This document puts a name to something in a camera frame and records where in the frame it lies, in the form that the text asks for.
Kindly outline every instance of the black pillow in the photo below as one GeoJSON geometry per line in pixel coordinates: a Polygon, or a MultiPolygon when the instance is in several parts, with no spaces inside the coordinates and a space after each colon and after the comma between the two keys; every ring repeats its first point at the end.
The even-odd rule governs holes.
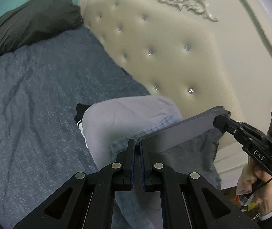
{"type": "Polygon", "coordinates": [[[30,0],[0,17],[0,56],[81,25],[72,0],[30,0]]]}

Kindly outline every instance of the headboard button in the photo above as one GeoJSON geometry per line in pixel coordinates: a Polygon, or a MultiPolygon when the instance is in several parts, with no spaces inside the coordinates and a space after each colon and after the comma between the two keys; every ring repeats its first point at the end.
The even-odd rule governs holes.
{"type": "Polygon", "coordinates": [[[191,46],[189,46],[189,45],[185,45],[185,46],[184,46],[184,50],[185,50],[186,52],[189,51],[190,48],[191,48],[191,46]]]}

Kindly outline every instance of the black cable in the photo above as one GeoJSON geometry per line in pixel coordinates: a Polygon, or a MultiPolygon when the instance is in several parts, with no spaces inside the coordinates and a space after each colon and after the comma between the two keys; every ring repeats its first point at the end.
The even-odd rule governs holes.
{"type": "Polygon", "coordinates": [[[257,190],[259,190],[260,188],[262,188],[262,187],[264,187],[265,185],[267,185],[270,181],[272,180],[272,177],[266,182],[266,183],[263,183],[263,185],[259,185],[256,189],[255,189],[255,191],[254,192],[256,192],[257,190]]]}

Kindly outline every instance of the white shirt cuff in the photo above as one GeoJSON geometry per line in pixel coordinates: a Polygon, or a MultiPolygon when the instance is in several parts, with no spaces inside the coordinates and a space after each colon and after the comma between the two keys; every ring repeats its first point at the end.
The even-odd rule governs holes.
{"type": "Polygon", "coordinates": [[[260,220],[266,220],[272,217],[272,211],[265,216],[259,216],[260,220]]]}

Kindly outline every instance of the bed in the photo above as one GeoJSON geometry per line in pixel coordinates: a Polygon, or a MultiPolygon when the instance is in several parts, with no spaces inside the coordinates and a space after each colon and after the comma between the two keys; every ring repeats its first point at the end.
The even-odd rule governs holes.
{"type": "MultiPolygon", "coordinates": [[[[272,7],[272,1],[263,1],[268,5],[262,0],[79,0],[79,4],[84,25],[116,64],[151,94],[171,98],[184,118],[222,105],[233,119],[267,131],[272,16],[265,7],[272,7]]],[[[246,161],[241,146],[225,135],[215,160],[223,188],[236,184],[246,161]]]]}

